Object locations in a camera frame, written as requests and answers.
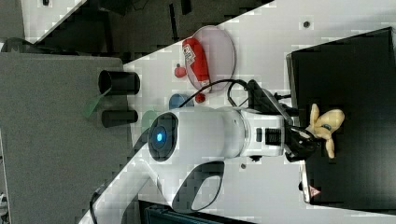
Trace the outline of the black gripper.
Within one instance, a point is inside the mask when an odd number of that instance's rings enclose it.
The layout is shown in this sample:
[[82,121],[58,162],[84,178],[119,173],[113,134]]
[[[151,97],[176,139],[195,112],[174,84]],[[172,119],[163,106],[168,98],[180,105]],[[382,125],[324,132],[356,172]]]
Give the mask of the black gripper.
[[321,143],[306,129],[287,126],[285,128],[285,147],[288,161],[305,161],[321,148]]

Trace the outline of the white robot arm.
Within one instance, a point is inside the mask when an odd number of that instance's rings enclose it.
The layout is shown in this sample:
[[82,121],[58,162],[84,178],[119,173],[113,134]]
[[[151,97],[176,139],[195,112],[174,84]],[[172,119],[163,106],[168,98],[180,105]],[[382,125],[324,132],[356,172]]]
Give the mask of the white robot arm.
[[207,208],[218,197],[228,159],[286,156],[301,161],[320,143],[286,115],[242,107],[181,107],[159,115],[136,142],[136,153],[93,195],[78,224],[121,224],[133,198],[152,180],[179,213]]

